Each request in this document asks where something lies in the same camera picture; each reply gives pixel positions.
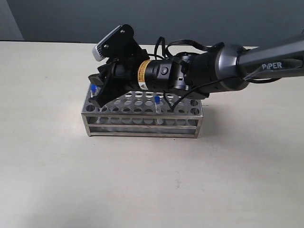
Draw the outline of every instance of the table surface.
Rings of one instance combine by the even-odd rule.
[[[211,94],[198,139],[88,137],[93,46],[0,42],[0,227],[303,227],[304,78]]]

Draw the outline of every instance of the black cable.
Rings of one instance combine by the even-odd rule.
[[[248,79],[247,82],[255,83],[255,84],[264,84],[264,83],[271,83],[275,82],[277,80],[280,80],[281,78],[271,78],[271,79],[265,79],[265,80],[256,80],[256,79]]]
[[[155,57],[155,60],[157,60],[157,58],[165,59],[164,57],[159,56],[159,55],[156,55],[156,54],[148,54],[148,56],[153,56],[153,57]]]
[[[222,79],[218,79],[218,80],[215,80],[213,82],[209,82],[209,83],[206,83],[206,84],[202,84],[202,85],[199,85],[197,87],[194,87],[193,89],[191,89],[189,92],[187,92],[186,94],[184,94],[183,96],[181,96],[173,105],[170,104],[170,102],[168,101],[167,97],[166,97],[166,92],[164,91],[163,92],[163,99],[166,101],[166,103],[168,104],[168,106],[170,107],[170,109],[172,111],[174,111],[175,107],[178,105],[179,102],[181,102],[183,99],[186,98],[186,96],[188,96],[189,94],[193,93],[195,90],[197,89],[200,89],[202,87],[206,87],[206,86],[210,86],[210,85],[213,85],[213,84],[216,84],[216,83],[219,83],[221,81],[224,81],[226,79],[230,79],[230,78],[234,78],[234,77],[238,77],[238,76],[230,76],[230,77],[226,77],[226,78],[222,78]]]

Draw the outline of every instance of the test tube rack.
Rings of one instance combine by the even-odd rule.
[[[161,114],[155,111],[155,96],[161,98]],[[89,88],[81,112],[88,136],[197,138],[203,121],[200,100],[184,99],[172,112],[160,93],[128,92],[102,108],[93,106],[90,97]],[[179,97],[167,94],[167,98],[173,104]]]

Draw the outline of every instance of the blue cap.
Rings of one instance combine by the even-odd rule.
[[[160,99],[159,96],[155,96],[155,97],[154,97],[154,100],[155,100],[155,103],[156,103],[156,104],[160,104],[160,103],[161,103],[161,99]]]
[[[96,90],[97,90],[97,86],[94,85],[94,84],[91,84],[91,91],[92,91],[93,93],[95,93]]]

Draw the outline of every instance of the warning label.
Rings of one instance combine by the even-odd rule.
[[[141,89],[148,90],[148,87],[146,85],[146,82],[144,80],[144,73],[146,71],[146,68],[148,64],[151,62],[151,60],[145,60],[142,62],[142,64],[138,68],[137,72],[137,80],[138,80],[138,85]]]

